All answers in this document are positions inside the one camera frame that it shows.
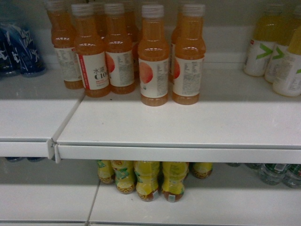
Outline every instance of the white label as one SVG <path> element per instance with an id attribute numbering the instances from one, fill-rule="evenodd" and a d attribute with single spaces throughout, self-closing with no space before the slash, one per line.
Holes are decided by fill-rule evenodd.
<path id="1" fill-rule="evenodd" d="M 159 98 L 168 91 L 168 59 L 145 61 L 139 59 L 141 94 L 149 98 Z"/>
<path id="2" fill-rule="evenodd" d="M 199 94 L 204 58 L 197 60 L 183 60 L 175 58 L 174 61 L 174 93 L 192 97 Z"/>
<path id="3" fill-rule="evenodd" d="M 132 51 L 125 53 L 106 52 L 106 60 L 112 86 L 124 87 L 134 83 Z"/>
<path id="4" fill-rule="evenodd" d="M 251 76 L 263 76 L 272 55 L 274 42 L 251 40 L 244 71 Z"/>
<path id="5" fill-rule="evenodd" d="M 79 55 L 80 73 L 86 89 L 103 89 L 109 85 L 109 76 L 105 65 L 104 52 L 96 55 Z"/>
<path id="6" fill-rule="evenodd" d="M 61 66 L 62 77 L 65 81 L 80 81 L 80 69 L 75 48 L 55 48 L 58 62 Z"/>

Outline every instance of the clear water bottle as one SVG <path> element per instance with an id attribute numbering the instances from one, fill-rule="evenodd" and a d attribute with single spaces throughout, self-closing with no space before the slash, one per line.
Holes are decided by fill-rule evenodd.
<path id="1" fill-rule="evenodd" d="M 279 184 L 285 176 L 290 164 L 262 164 L 259 177 L 268 185 Z"/>

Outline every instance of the plastic bottle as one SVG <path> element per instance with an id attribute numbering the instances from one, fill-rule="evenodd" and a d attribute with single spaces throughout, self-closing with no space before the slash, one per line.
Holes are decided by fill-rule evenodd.
<path id="1" fill-rule="evenodd" d="M 71 24 L 70 15 L 64 0 L 46 0 L 47 14 L 52 24 L 51 41 L 62 70 L 66 88 L 84 88 L 77 61 L 74 39 L 76 31 Z"/>
<path id="2" fill-rule="evenodd" d="M 282 181 L 289 167 L 289 164 L 262 164 L 259 178 L 268 185 L 277 185 Z"/>
<path id="3" fill-rule="evenodd" d="M 168 100 L 169 47 L 164 36 L 164 7 L 143 5 L 143 38 L 138 46 L 141 101 L 160 106 Z"/>
<path id="4" fill-rule="evenodd" d="M 169 53 L 169 74 L 168 80 L 174 82 L 174 60 L 175 60 L 175 42 L 181 35 L 181 23 L 182 23 L 182 8 L 184 4 L 195 3 L 195 0 L 178 0 L 178 15 L 177 24 L 171 35 L 170 53 Z"/>
<path id="5" fill-rule="evenodd" d="M 273 83 L 273 90 L 287 97 L 301 94 L 301 27 L 293 34 L 279 72 Z"/>
<path id="6" fill-rule="evenodd" d="M 112 184 L 115 180 L 115 172 L 110 160 L 97 160 L 98 177 L 104 184 Z"/>
<path id="7" fill-rule="evenodd" d="M 290 19 L 281 29 L 282 33 L 279 36 L 277 43 L 274 46 L 273 53 L 269 60 L 264 78 L 268 82 L 273 82 L 277 72 L 279 71 L 281 62 L 285 56 L 288 45 L 292 39 L 295 30 L 301 26 L 301 5 L 298 5 L 293 13 L 293 18 Z"/>
<path id="8" fill-rule="evenodd" d="M 136 191 L 139 197 L 146 202 L 153 201 L 159 196 L 158 174 L 160 162 L 135 161 L 134 169 L 137 176 Z"/>
<path id="9" fill-rule="evenodd" d="M 286 172 L 282 182 L 291 188 L 301 187 L 301 165 L 292 164 Z"/>
<path id="10" fill-rule="evenodd" d="M 127 34 L 122 3 L 104 5 L 108 34 L 104 39 L 106 62 L 111 90 L 116 94 L 131 93 L 135 89 L 132 41 Z"/>
<path id="11" fill-rule="evenodd" d="M 136 187 L 136 175 L 133 161 L 111 160 L 115 171 L 115 184 L 123 194 L 130 194 Z"/>
<path id="12" fill-rule="evenodd" d="M 181 35 L 176 41 L 173 100 L 192 105 L 199 99 L 206 47 L 202 38 L 205 5 L 185 4 L 182 8 Z"/>
<path id="13" fill-rule="evenodd" d="M 179 201 L 184 194 L 184 184 L 188 171 L 188 162 L 164 161 L 163 162 L 164 182 L 162 194 L 169 202 Z"/>
<path id="14" fill-rule="evenodd" d="M 90 4 L 73 4 L 77 35 L 74 46 L 80 65 L 80 73 L 89 97 L 103 97 L 110 90 L 109 76 L 105 64 L 104 43 L 97 34 L 93 8 Z"/>
<path id="15" fill-rule="evenodd" d="M 244 72 L 248 75 L 263 76 L 272 55 L 274 45 L 281 36 L 282 4 L 268 4 L 264 16 L 256 24 L 253 38 L 247 52 Z"/>

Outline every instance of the bottle cap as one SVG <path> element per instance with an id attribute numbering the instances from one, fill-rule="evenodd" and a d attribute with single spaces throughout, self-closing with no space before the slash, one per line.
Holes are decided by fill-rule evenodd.
<path id="1" fill-rule="evenodd" d="M 122 3 L 105 4 L 104 11 L 107 15 L 124 14 L 124 6 Z"/>
<path id="2" fill-rule="evenodd" d="M 163 5 L 144 5 L 142 6 L 142 17 L 144 18 L 160 18 L 164 16 Z"/>
<path id="3" fill-rule="evenodd" d="M 185 4 L 182 8 L 184 16 L 203 16 L 205 14 L 204 4 Z"/>
<path id="4" fill-rule="evenodd" d="M 72 14 L 75 16 L 92 16 L 93 7 L 90 4 L 72 4 Z"/>

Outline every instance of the green arrow logo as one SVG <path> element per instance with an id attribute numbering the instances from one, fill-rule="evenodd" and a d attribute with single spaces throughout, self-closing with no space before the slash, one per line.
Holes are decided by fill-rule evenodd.
<path id="1" fill-rule="evenodd" d="M 264 58 L 270 54 L 272 54 L 273 50 L 271 50 L 269 47 L 263 45 L 262 43 L 260 43 L 260 46 L 259 46 L 263 51 L 265 51 L 265 53 L 262 53 L 262 54 L 259 54 L 257 57 L 256 57 L 256 60 L 258 59 L 261 59 L 261 58 Z"/>

